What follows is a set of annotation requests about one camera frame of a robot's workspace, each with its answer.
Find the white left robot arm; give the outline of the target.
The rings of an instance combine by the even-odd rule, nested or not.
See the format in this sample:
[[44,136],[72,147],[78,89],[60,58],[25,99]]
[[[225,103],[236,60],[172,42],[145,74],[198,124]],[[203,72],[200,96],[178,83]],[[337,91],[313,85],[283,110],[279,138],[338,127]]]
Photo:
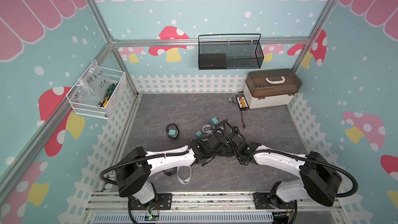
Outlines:
[[146,204],[155,199],[155,188],[148,182],[150,176],[178,167],[204,166],[225,153],[224,145],[214,138],[166,151],[151,152],[137,147],[122,158],[115,169],[119,197],[133,196]]

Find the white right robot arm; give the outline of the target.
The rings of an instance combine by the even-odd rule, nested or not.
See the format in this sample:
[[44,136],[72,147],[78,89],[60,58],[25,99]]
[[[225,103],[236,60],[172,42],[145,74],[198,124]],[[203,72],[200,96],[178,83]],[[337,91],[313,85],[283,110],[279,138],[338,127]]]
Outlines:
[[277,168],[297,177],[289,182],[276,182],[269,192],[271,204],[279,207],[283,202],[312,199],[320,205],[331,207],[337,197],[342,177],[316,152],[308,155],[286,153],[270,149],[259,143],[246,143],[237,133],[226,135],[238,161]]

